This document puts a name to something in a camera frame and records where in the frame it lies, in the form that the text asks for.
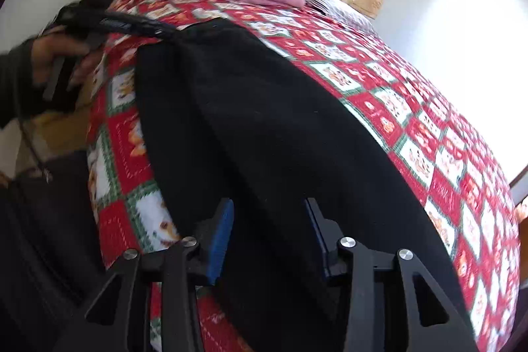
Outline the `person's left hand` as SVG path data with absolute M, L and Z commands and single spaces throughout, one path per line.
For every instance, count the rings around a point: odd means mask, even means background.
M 48 30 L 32 43 L 30 59 L 33 84 L 43 86 L 49 81 L 54 62 L 59 57 L 77 59 L 70 85 L 83 84 L 100 63 L 103 51 L 103 47 L 91 49 L 86 43 L 66 35 L 63 27 Z

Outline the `person's left forearm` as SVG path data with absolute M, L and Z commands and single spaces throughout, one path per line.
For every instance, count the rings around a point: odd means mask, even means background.
M 32 79 L 30 38 L 1 55 L 1 126 L 18 118 L 29 120 L 47 111 L 73 111 L 76 100 L 64 96 L 47 100 L 44 92 L 48 84 L 35 86 Z

